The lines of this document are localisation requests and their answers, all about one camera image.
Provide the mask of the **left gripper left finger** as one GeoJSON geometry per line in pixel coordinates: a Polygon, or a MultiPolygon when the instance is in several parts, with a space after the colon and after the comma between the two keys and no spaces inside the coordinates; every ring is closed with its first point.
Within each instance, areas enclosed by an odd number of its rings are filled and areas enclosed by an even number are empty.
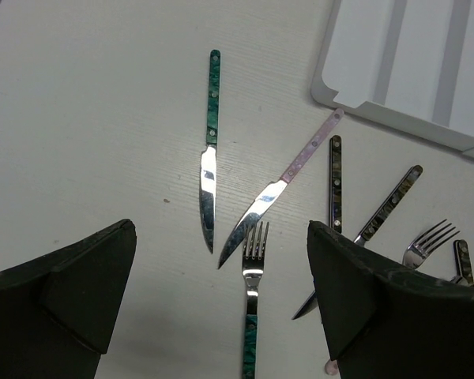
{"type": "Polygon", "coordinates": [[[0,378],[93,378],[107,353],[137,234],[120,220],[0,271],[0,378]]]}

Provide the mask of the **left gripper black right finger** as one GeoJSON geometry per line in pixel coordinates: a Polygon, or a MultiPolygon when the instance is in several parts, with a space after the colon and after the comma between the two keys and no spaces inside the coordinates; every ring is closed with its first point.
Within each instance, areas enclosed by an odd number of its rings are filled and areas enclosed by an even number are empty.
{"type": "Polygon", "coordinates": [[[307,253],[343,378],[474,378],[474,287],[406,268],[319,221],[307,253]]]}

